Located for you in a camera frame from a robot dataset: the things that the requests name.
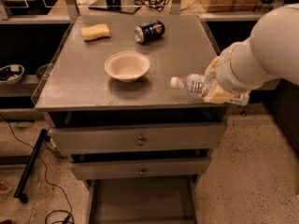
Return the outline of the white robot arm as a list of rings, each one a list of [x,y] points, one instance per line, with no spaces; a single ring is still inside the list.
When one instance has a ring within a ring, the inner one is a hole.
[[[231,103],[235,95],[283,78],[299,84],[299,4],[276,8],[262,16],[249,38],[234,42],[205,71],[214,79],[204,101]]]

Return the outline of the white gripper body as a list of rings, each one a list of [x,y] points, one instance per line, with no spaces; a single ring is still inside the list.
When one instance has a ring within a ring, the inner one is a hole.
[[[249,39],[224,49],[216,66],[216,79],[230,93],[241,94],[262,87],[275,77],[269,75],[253,56]]]

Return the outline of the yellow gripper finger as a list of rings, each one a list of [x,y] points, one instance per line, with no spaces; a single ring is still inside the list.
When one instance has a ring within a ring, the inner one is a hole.
[[[223,104],[229,102],[235,95],[225,91],[218,83],[211,86],[207,95],[204,97],[206,103]]]
[[[215,57],[213,61],[209,64],[209,66],[205,70],[205,76],[209,78],[214,78],[216,76],[216,67],[218,64],[219,57]]]

